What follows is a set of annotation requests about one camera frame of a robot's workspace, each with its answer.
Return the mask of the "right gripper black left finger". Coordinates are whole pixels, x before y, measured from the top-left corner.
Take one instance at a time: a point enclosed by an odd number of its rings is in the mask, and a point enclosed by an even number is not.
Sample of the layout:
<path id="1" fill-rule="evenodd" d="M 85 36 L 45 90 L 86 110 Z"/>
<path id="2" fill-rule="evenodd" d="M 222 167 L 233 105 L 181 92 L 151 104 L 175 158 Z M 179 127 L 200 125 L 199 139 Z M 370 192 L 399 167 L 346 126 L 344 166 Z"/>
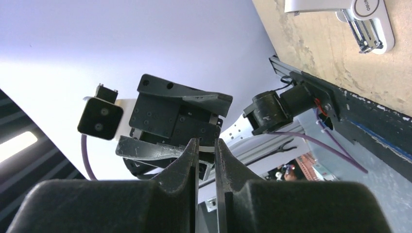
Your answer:
<path id="1" fill-rule="evenodd" d="M 199 140 L 150 180 L 49 180 L 26 196 L 10 233 L 193 233 Z"/>

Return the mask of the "staple strip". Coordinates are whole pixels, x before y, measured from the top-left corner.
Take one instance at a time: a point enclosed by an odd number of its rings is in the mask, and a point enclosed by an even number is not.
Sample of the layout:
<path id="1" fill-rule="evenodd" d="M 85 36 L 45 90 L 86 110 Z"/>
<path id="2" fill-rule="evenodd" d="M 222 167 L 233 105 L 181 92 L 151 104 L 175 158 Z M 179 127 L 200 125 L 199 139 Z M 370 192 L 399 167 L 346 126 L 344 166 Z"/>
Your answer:
<path id="1" fill-rule="evenodd" d="M 199 152 L 215 153 L 215 147 L 214 146 L 199 146 Z"/>

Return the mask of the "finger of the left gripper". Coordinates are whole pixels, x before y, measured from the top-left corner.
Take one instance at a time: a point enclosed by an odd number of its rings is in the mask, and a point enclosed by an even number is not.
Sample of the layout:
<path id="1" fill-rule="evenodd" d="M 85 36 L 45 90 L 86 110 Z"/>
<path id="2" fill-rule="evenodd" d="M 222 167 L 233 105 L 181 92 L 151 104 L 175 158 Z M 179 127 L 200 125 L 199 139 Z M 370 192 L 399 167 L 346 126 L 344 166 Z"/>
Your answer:
<path id="1" fill-rule="evenodd" d="M 115 154 L 138 161 L 157 161 L 170 158 L 178 158 L 185 148 L 163 144 L 152 144 L 127 136 L 120 136 Z"/>

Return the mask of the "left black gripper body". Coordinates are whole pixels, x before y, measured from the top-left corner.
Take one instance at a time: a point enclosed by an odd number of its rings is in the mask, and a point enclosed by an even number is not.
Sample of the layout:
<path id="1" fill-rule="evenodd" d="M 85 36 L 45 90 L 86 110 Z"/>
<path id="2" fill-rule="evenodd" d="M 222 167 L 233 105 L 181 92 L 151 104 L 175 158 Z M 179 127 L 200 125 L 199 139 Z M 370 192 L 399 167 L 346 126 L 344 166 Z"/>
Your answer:
<path id="1" fill-rule="evenodd" d="M 160 90 L 167 93 L 184 89 L 198 90 L 149 74 L 141 77 L 138 89 Z M 182 148 L 185 148 L 191 139 L 197 138 L 200 146 L 214 146 L 215 140 L 220 136 L 222 124 L 223 116 L 193 105 L 161 100 L 140 95 L 138 92 L 129 120 L 133 131 L 127 137 Z M 166 168 L 176 159 L 138 161 L 123 158 L 123 161 L 133 176 L 146 180 L 153 176 L 154 169 Z M 199 178 L 207 180 L 213 168 L 213 153 L 200 152 Z"/>

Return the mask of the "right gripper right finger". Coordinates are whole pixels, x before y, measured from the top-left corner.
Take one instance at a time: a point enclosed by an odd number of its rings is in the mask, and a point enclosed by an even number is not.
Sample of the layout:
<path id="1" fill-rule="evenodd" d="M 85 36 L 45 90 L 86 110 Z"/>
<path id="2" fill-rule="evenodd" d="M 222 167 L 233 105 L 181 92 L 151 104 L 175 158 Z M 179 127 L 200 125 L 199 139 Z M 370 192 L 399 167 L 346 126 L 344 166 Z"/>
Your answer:
<path id="1" fill-rule="evenodd" d="M 372 192 L 354 182 L 266 181 L 215 141 L 221 233 L 389 233 Z"/>

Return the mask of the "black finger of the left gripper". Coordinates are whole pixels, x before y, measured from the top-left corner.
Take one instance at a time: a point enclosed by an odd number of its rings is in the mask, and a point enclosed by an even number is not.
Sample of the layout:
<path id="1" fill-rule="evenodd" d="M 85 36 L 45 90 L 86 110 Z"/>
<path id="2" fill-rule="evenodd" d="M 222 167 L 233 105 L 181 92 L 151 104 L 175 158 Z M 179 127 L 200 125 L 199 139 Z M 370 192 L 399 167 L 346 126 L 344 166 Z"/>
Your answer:
<path id="1" fill-rule="evenodd" d="M 140 95 L 148 95 L 161 100 L 167 100 L 179 104 L 189 104 L 207 110 L 219 116 L 227 117 L 230 106 L 233 102 L 231 95 L 208 92 L 203 90 L 172 91 L 167 93 L 160 90 L 137 90 Z"/>

